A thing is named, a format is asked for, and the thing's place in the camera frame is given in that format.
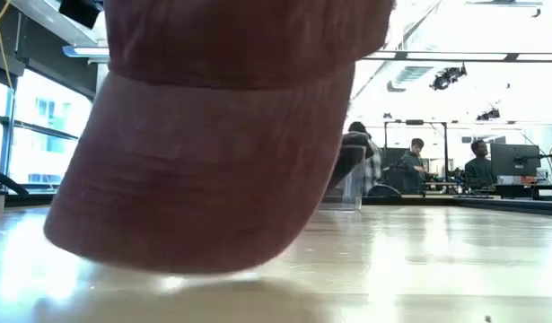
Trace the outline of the maroon cap with white label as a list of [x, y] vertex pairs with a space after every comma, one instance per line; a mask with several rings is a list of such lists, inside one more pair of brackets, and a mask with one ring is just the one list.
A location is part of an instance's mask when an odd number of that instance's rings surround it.
[[109, 71], [49, 210], [57, 247], [216, 274], [286, 249], [393, 0], [105, 0]]

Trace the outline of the overhead light bar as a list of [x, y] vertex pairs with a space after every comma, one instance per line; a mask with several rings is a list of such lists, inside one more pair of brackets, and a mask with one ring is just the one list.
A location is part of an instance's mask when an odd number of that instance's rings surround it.
[[[67, 57], [87, 57], [107, 60], [110, 57], [108, 48], [99, 47], [62, 47]], [[382, 50], [364, 57], [364, 60], [385, 61], [434, 61], [434, 62], [471, 62], [471, 63], [552, 63], [551, 53], [487, 53], [487, 52], [437, 52], [437, 51], [403, 51]]]

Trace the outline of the silver ventilation duct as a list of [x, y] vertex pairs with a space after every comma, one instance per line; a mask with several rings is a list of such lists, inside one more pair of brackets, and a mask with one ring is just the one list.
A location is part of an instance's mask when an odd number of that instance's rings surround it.
[[421, 78], [433, 70], [432, 66], [407, 65], [387, 81], [386, 89], [388, 92], [406, 92], [412, 86], [417, 85]]

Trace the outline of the black aluminium table frame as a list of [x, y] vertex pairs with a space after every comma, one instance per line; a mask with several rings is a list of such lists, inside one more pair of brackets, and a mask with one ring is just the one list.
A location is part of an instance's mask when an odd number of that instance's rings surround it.
[[[8, 195], [6, 207], [44, 206], [52, 202], [54, 194]], [[492, 199], [474, 197], [427, 196], [427, 197], [364, 197], [362, 205], [391, 206], [455, 206], [493, 211], [505, 211], [552, 216], [552, 202], [515, 199]]]

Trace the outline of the black metal background frame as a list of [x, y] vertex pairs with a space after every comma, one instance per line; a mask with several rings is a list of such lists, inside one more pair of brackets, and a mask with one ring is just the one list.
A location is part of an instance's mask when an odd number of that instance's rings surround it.
[[383, 135], [384, 145], [383, 152], [387, 154], [389, 148], [388, 144], [388, 127], [389, 124], [404, 125], [405, 127], [422, 127], [424, 125], [433, 126], [434, 124], [440, 124], [442, 126], [441, 136], [443, 138], [443, 177], [445, 180], [450, 178], [450, 164], [449, 164], [449, 144], [448, 144], [448, 122], [440, 120], [423, 120], [423, 119], [400, 119], [400, 118], [385, 118], [383, 121]]

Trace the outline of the large window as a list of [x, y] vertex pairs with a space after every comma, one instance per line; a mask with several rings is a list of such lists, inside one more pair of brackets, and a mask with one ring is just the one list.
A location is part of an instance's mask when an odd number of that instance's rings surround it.
[[0, 83], [0, 171], [28, 190], [54, 190], [62, 181], [92, 102], [28, 71]]

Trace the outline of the clear plastic bin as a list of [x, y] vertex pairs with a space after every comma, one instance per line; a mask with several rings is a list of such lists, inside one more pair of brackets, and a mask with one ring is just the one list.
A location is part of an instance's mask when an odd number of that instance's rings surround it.
[[320, 202], [320, 210], [357, 211], [361, 208], [365, 162], [363, 146], [341, 147], [328, 187]]

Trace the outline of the grey overhead beam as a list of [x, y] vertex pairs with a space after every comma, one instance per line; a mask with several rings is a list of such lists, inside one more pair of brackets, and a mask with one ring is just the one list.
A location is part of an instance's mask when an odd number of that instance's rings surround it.
[[55, 33], [71, 45], [82, 47], [105, 47], [105, 14], [100, 13], [92, 28], [87, 28], [61, 14], [61, 0], [11, 0], [12, 5], [33, 21]]

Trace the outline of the person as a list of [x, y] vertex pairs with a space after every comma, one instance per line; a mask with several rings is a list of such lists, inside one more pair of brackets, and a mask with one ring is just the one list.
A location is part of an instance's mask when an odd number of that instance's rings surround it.
[[425, 143], [421, 138], [413, 138], [410, 149], [401, 158], [403, 166], [403, 188], [406, 194], [424, 194], [429, 172], [425, 168], [420, 153]]
[[348, 128], [347, 134], [357, 139], [366, 139], [365, 145], [365, 175], [363, 195], [368, 196], [372, 188], [376, 186], [381, 179], [381, 149], [372, 140], [363, 123], [359, 121], [352, 122]]
[[487, 158], [487, 146], [483, 140], [471, 144], [474, 158], [465, 164], [466, 183], [471, 189], [491, 188], [496, 176], [491, 161]]

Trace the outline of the black computer monitor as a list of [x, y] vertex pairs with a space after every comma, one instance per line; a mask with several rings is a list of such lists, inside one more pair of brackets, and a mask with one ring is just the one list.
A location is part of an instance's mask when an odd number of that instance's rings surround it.
[[539, 148], [526, 144], [491, 144], [491, 165], [496, 176], [535, 176]]

